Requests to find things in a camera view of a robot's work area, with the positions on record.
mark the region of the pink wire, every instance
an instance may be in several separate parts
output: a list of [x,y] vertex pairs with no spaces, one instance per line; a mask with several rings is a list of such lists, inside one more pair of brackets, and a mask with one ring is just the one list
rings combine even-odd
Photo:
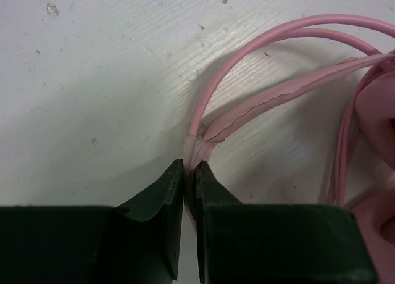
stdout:
[[[230,60],[212,77],[210,83],[206,86],[205,91],[202,96],[199,98],[197,108],[193,115],[191,125],[189,126],[189,138],[186,139],[186,149],[185,149],[185,160],[187,163],[189,162],[190,167],[187,169],[194,169],[201,159],[208,159],[211,150],[215,147],[216,143],[203,143],[200,147],[200,150],[196,151],[196,143],[197,143],[197,133],[198,128],[204,114],[204,111],[208,105],[208,102],[213,95],[216,87],[225,77],[225,75],[246,55],[253,52],[257,48],[262,46],[266,46],[272,42],[288,39],[288,38],[296,38],[296,37],[320,37],[336,40],[345,44],[348,44],[352,47],[359,49],[364,52],[366,55],[371,56],[374,54],[379,54],[380,52],[375,49],[373,46],[367,44],[366,42],[355,38],[351,35],[347,35],[337,31],[325,30],[325,29],[302,29],[302,27],[311,26],[311,25],[319,25],[324,23],[339,23],[345,25],[355,25],[359,27],[365,27],[372,30],[380,31],[384,34],[392,36],[395,38],[395,26],[382,22],[380,20],[371,19],[367,17],[359,17],[355,15],[318,15],[313,17],[306,17],[304,19],[294,20],[285,24],[282,24],[276,28],[273,28],[258,37],[254,38],[252,41],[248,42],[244,45],[234,56],[230,58]],[[356,65],[357,63],[347,62],[348,65]],[[381,75],[381,68],[386,71],[392,70],[392,65],[380,63],[372,67],[366,75],[363,77],[361,82],[359,83],[355,95],[351,100],[349,106],[346,109],[344,117],[341,122],[341,127],[339,131],[338,137],[338,147],[336,150],[336,159],[335,159],[335,196],[334,199],[337,204],[344,204],[344,192],[345,192],[345,179],[346,179],[346,171],[349,163],[349,152],[352,152],[354,146],[357,141],[357,134],[355,137],[351,139],[350,150],[348,150],[349,143],[349,129],[351,125],[351,119],[354,113],[355,101],[357,95],[360,91],[371,81],[371,79],[377,75]]]

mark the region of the pink headphones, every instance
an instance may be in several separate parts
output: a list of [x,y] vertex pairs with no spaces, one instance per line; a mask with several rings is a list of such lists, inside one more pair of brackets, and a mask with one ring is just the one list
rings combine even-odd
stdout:
[[[239,49],[212,77],[199,98],[188,135],[185,138],[184,162],[187,172],[202,161],[208,161],[216,145],[244,124],[274,107],[306,94],[325,83],[358,69],[371,67],[359,82],[341,121],[335,160],[335,184],[331,202],[344,206],[346,172],[359,131],[368,138],[377,154],[395,170],[395,54],[382,54],[373,46],[351,35],[333,30],[304,28],[337,23],[369,28],[395,38],[395,26],[380,20],[356,15],[326,14],[305,17],[266,31]],[[202,135],[198,135],[204,111],[225,75],[243,57],[272,42],[296,37],[319,37],[348,44],[367,55],[315,71],[280,83],[251,96],[245,102],[214,119]],[[351,128],[354,112],[359,128]],[[188,200],[193,200],[188,188]],[[395,188],[372,196],[354,210],[367,248],[378,270],[380,281],[395,284],[395,245],[381,235],[381,226],[395,216]]]

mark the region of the white table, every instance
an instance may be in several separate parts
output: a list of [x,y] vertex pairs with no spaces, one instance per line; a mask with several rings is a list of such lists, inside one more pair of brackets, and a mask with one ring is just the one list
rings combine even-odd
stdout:
[[[232,50],[308,15],[395,19],[395,0],[223,2],[0,0],[0,204],[118,205],[181,157],[193,98]],[[382,51],[395,47],[379,33],[328,27]],[[209,117],[232,100],[355,55],[326,40],[270,46],[226,77]],[[217,178],[246,203],[317,203],[360,76],[249,123],[213,153]],[[364,140],[355,154],[347,188],[354,204],[391,186],[392,173]],[[178,283],[199,283],[188,219],[181,243]]]

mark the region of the headphone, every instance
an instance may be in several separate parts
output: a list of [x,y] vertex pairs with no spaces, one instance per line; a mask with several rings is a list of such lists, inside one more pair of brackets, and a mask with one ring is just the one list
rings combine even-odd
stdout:
[[[383,54],[354,36],[327,29],[305,28],[323,24],[364,27],[395,38],[394,25],[369,17],[347,14],[304,17],[279,25],[255,37],[229,58],[201,94],[184,139],[186,174],[193,173],[201,161],[208,161],[216,145],[258,115],[365,67],[370,69],[357,85],[341,121],[334,163],[335,182],[330,202],[340,207],[344,206],[346,173],[360,132],[369,140],[376,153],[395,170],[395,50]],[[339,41],[362,51],[366,57],[348,59],[255,94],[215,118],[203,134],[198,134],[204,111],[215,89],[243,57],[270,43],[298,37]],[[358,127],[352,126],[354,114]],[[187,201],[191,212],[194,213],[192,185],[187,186]],[[381,227],[395,216],[393,201],[395,188],[372,196],[353,209],[380,281],[385,284],[395,283],[395,245],[381,235]]]

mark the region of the ear cushion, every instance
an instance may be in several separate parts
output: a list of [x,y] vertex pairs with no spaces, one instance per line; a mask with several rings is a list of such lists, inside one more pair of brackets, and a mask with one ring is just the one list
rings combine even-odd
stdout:
[[395,77],[384,74],[358,95],[355,111],[359,126],[376,153],[395,170]]
[[395,284],[395,245],[383,238],[381,228],[395,215],[394,201],[395,188],[391,188],[366,199],[353,210],[380,281],[385,284]]

